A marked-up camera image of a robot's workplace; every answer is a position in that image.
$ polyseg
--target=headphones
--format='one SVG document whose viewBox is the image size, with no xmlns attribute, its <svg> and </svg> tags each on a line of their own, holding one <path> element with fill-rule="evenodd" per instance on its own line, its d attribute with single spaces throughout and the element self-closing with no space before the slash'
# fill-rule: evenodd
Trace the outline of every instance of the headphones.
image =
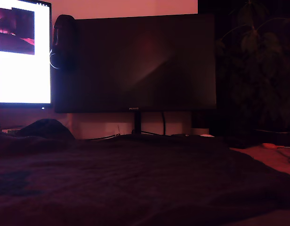
<svg viewBox="0 0 290 226">
<path fill-rule="evenodd" d="M 50 64 L 57 70 L 73 70 L 76 66 L 75 50 L 78 44 L 78 30 L 74 17 L 60 15 L 54 24 Z"/>
</svg>

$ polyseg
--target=desk surface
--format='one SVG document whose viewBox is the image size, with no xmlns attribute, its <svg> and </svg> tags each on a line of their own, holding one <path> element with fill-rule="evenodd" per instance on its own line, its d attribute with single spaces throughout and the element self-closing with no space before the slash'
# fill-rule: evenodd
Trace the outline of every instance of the desk surface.
<svg viewBox="0 0 290 226">
<path fill-rule="evenodd" d="M 248 154 L 254 159 L 263 162 L 265 165 L 272 167 L 280 172 L 290 174 L 290 163 L 287 157 L 279 154 L 276 150 L 266 149 L 260 146 L 247 149 L 231 148 L 232 150 Z M 285 155 L 290 156 L 290 149 L 280 149 Z"/>
</svg>

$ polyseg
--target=computer monitor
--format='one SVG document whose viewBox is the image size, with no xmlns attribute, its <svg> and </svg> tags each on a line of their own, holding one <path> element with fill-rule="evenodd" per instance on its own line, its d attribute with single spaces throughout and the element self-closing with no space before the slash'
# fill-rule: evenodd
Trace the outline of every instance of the computer monitor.
<svg viewBox="0 0 290 226">
<path fill-rule="evenodd" d="M 0 106 L 51 104 L 51 4 L 0 0 Z"/>
<path fill-rule="evenodd" d="M 76 67 L 55 72 L 56 112 L 216 107 L 213 15 L 78 19 L 75 23 Z"/>
</svg>

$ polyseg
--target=power cord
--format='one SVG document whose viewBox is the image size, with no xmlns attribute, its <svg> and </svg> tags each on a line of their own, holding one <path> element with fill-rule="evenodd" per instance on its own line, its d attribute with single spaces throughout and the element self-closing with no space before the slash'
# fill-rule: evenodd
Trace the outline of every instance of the power cord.
<svg viewBox="0 0 290 226">
<path fill-rule="evenodd" d="M 166 135 L 166 120 L 164 112 L 162 112 L 162 118 L 163 118 L 163 135 Z"/>
<path fill-rule="evenodd" d="M 111 135 L 111 136 L 107 136 L 107 137 L 100 137 L 100 138 L 93 138 L 93 139 L 87 139 L 87 141 L 92 141 L 92 140 L 103 140 L 103 139 L 108 139 L 108 138 L 112 138 L 112 137 L 117 137 L 120 134 L 116 134 L 116 135 Z"/>
<path fill-rule="evenodd" d="M 146 131 L 141 131 L 141 133 L 146 133 L 146 134 L 150 134 L 150 135 L 158 135 L 158 136 L 162 136 L 162 134 L 151 133 L 151 132 L 146 132 Z"/>
</svg>

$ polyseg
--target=dark screen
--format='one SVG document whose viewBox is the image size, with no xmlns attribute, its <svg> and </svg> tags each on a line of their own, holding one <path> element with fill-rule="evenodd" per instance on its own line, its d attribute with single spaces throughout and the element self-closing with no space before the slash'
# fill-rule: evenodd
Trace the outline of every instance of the dark screen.
<svg viewBox="0 0 290 226">
<path fill-rule="evenodd" d="M 76 20 L 78 67 L 56 72 L 56 112 L 210 109 L 216 106 L 214 17 Z"/>
</svg>

